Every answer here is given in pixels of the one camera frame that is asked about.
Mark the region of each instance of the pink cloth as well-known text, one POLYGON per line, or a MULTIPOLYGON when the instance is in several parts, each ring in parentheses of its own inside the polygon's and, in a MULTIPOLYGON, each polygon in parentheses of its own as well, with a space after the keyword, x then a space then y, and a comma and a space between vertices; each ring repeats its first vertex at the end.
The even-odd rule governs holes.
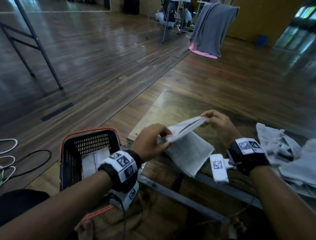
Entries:
POLYGON ((189 47, 191 52, 196 53, 196 54, 201 55, 201 56, 208 57, 208 58, 217 59, 217 56, 214 56, 214 55, 211 55, 211 54, 208 54, 208 53, 204 53, 204 52, 200 52, 200 51, 196 50, 196 48, 197 48, 197 45, 192 42, 190 47, 189 47))

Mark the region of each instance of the wooden table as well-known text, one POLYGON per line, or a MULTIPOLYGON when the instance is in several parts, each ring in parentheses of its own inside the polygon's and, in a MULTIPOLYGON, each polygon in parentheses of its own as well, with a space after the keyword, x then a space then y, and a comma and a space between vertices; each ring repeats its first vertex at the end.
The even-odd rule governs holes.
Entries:
MULTIPOLYGON (((229 116, 243 136, 258 140, 256 131, 257 122, 255 120, 165 89, 129 134, 127 143, 130 145, 144 127, 153 123, 161 123, 166 126, 171 126, 181 121, 199 116, 205 110, 210 109, 216 109, 229 116)), ((225 146, 221 143, 215 131, 210 126, 198 127, 194 132, 215 147, 214 153, 221 153, 223 156, 226 156, 225 146)), ((286 134, 294 138, 299 144, 304 143, 306 140, 306 138, 290 132, 287 132, 286 134)), ((166 160, 165 157, 160 156, 159 158, 156 158, 156 160, 174 168, 175 164, 170 160, 166 160)), ((238 198, 239 200, 258 208, 262 208, 259 199, 256 197, 255 191, 251 187, 250 180, 239 171, 228 170, 229 185, 218 184, 214 182, 212 178, 210 162, 206 161, 195 178, 213 188, 238 198)))

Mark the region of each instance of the blue container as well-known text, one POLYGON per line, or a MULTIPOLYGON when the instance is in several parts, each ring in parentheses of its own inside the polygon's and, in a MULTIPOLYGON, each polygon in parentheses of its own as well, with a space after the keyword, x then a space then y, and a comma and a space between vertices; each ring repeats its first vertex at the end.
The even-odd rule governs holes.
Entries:
POLYGON ((260 34, 260 36, 259 36, 259 38, 258 38, 258 40, 256 42, 256 46, 257 47, 263 47, 268 39, 269 39, 268 36, 260 34))

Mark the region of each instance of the gray blanket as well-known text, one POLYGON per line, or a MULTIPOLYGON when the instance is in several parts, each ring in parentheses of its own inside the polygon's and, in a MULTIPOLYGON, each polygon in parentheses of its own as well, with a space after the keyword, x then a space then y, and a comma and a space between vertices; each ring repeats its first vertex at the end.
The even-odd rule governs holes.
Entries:
POLYGON ((227 28, 237 16, 238 10, 239 7, 226 4, 206 3, 190 38, 197 45, 197 50, 220 57, 219 46, 224 40, 227 28))

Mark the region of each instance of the orange basket handle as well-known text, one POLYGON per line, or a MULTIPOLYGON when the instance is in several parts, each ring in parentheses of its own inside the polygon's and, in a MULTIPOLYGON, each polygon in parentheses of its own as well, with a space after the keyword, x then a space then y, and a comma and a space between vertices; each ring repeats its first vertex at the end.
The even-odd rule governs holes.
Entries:
POLYGON ((60 144, 60 156, 59 156, 59 161, 61 162, 63 145, 64 145, 64 141, 66 140, 67 137, 69 137, 69 136, 71 136, 71 135, 78 134, 78 133, 91 132, 91 131, 97 131, 97 130, 105 130, 105 129, 110 129, 110 130, 113 130, 113 131, 115 131, 115 132, 117 133, 118 139, 119 139, 119 144, 120 144, 120 146, 121 146, 121 145, 122 145, 122 141, 121 141, 121 138, 120 138, 120 136, 119 136, 118 131, 117 131, 115 128, 112 128, 112 127, 100 127, 100 128, 91 128, 91 129, 86 129, 86 130, 80 130, 80 131, 77 131, 77 132, 72 132, 72 133, 68 134, 66 137, 64 137, 64 139, 62 140, 62 142, 61 142, 61 144, 60 144))

